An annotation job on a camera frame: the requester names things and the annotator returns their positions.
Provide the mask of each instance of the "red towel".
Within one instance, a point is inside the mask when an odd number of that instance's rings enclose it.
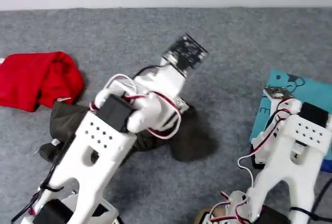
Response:
[[[33,112],[53,107],[58,98],[71,104],[84,88],[72,58],[64,52],[12,54],[0,64],[0,105]]]

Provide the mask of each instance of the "white bracket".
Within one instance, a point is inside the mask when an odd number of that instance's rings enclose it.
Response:
[[[289,186],[291,205],[311,211],[313,189],[331,139],[330,130],[298,115],[292,115],[284,121],[264,170],[257,175],[254,187],[247,192],[251,222],[259,217],[267,193],[282,180]],[[294,161],[291,152],[296,140],[307,147],[300,158]],[[299,211],[292,211],[289,218],[292,224],[303,224],[309,220],[308,215]]]
[[[103,199],[103,191],[135,140],[134,134],[117,132],[95,114],[86,114],[76,131],[76,138],[49,182],[51,188],[60,188],[72,178],[79,182],[77,204],[68,224],[113,223],[118,213]],[[99,154],[95,164],[91,162],[94,150]],[[53,197],[53,192],[45,190],[34,206],[35,212],[38,213]],[[91,217],[99,204],[109,212]]]

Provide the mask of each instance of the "circuit board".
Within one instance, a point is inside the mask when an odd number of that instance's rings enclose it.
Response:
[[[191,36],[184,34],[162,56],[185,78],[191,69],[209,55]]]

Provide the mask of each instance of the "dark gray cloth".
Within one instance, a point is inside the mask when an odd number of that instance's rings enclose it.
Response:
[[[85,106],[55,102],[50,118],[50,134],[60,143],[56,146],[52,143],[43,144],[38,151],[40,156],[52,163],[64,145],[73,141],[75,132],[88,110],[89,108]],[[146,130],[138,133],[136,142],[125,161],[136,151],[149,151],[166,144],[171,145],[172,154],[178,161],[193,161],[212,153],[213,150],[207,147],[209,144],[208,133],[199,125],[198,115],[194,107],[190,106],[190,109],[183,114],[182,119],[178,133],[171,139],[156,138]],[[97,157],[98,155],[93,153],[92,159]]]

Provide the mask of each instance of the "blue card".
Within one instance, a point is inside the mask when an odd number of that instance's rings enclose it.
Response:
[[[272,70],[267,86],[286,87],[300,101],[308,102],[332,113],[332,85],[330,84]],[[250,140],[264,130],[270,117],[270,106],[270,100],[263,94]],[[321,171],[332,173],[332,145],[324,158]]]

